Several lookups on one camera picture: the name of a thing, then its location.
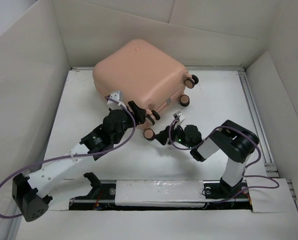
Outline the pink hard-shell suitcase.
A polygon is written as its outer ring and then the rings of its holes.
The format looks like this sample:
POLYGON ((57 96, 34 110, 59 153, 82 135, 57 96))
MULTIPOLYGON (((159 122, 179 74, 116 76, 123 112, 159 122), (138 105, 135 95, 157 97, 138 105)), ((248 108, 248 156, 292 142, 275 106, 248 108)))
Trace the pink hard-shell suitcase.
POLYGON ((131 40, 97 63, 92 75, 96 89, 104 97, 120 92, 125 104, 134 101, 146 110, 140 128, 149 141, 155 135, 150 126, 161 118, 161 112, 175 101, 188 106, 190 98, 184 91, 199 82, 183 64, 142 39, 131 40))

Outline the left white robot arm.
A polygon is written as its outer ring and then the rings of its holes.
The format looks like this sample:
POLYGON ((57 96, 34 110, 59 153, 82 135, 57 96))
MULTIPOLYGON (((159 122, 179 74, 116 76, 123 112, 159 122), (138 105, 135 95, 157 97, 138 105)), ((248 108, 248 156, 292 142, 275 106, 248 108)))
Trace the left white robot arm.
POLYGON ((27 222, 41 217, 55 200, 51 194, 69 174, 89 167, 100 157, 123 146, 128 129, 145 122, 146 110, 129 101, 124 106, 113 99, 118 109, 110 110, 102 124, 84 136, 68 156, 57 157, 48 166, 28 175, 18 173, 12 179, 12 198, 27 222))

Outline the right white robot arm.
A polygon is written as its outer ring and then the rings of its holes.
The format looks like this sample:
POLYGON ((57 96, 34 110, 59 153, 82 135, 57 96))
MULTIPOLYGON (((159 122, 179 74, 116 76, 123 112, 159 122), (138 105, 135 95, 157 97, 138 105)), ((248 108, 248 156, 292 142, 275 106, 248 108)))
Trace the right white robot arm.
POLYGON ((179 143, 183 147, 174 146, 178 150, 189 151, 198 162, 204 162, 210 156, 221 150, 228 158, 225 171, 220 178, 220 198, 229 198, 241 190, 241 183, 248 164, 248 159, 254 151, 258 152, 257 162, 261 159, 259 138, 250 130, 226 120, 221 126, 215 128, 206 138, 195 125, 180 126, 178 119, 171 125, 153 134, 150 140, 157 140, 162 145, 179 143))

